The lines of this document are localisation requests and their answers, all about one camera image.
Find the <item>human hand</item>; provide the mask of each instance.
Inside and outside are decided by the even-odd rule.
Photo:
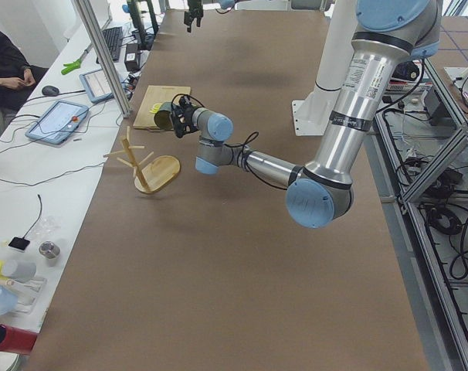
[[[11,90],[21,90],[26,82],[19,77],[0,77],[0,86]]]
[[[35,78],[32,75],[32,71],[27,68],[24,72],[25,74],[25,84],[27,87],[31,87],[32,85],[35,85]]]

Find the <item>white cup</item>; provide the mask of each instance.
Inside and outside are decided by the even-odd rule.
[[[0,315],[12,311],[18,304],[18,297],[12,291],[0,286]]]
[[[7,260],[2,266],[1,274],[18,282],[30,281],[36,273],[36,264],[31,261]]]

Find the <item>tablet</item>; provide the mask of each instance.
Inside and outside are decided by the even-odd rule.
[[[65,100],[58,100],[25,133],[28,138],[58,145],[80,126],[89,108]]]
[[[103,70],[82,73],[80,75],[80,80],[90,101],[94,104],[113,96]]]

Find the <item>keyboard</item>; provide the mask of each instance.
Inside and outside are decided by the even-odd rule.
[[[103,29],[102,34],[109,48],[112,60],[117,62],[119,60],[120,48],[123,45],[123,28],[111,27],[110,29]]]

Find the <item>blue joint cap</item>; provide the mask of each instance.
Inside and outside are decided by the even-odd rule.
[[[219,4],[221,9],[229,9],[234,6],[235,2],[234,0],[219,0]]]
[[[219,170],[217,165],[213,165],[211,162],[208,162],[201,157],[196,158],[195,167],[196,170],[206,175],[215,175]]]
[[[376,0],[358,0],[356,17],[369,31],[389,32],[416,19],[428,3],[429,0],[382,0],[378,5]]]
[[[437,41],[436,43],[413,49],[411,52],[411,57],[409,59],[418,60],[421,58],[429,58],[431,56],[434,56],[436,52],[438,52],[439,46],[440,46],[440,41]]]
[[[230,118],[223,114],[213,114],[207,123],[207,130],[215,141],[226,141],[234,131],[234,125]]]
[[[299,179],[289,186],[286,207],[292,218],[306,228],[326,226],[334,218],[330,193],[311,179]]]

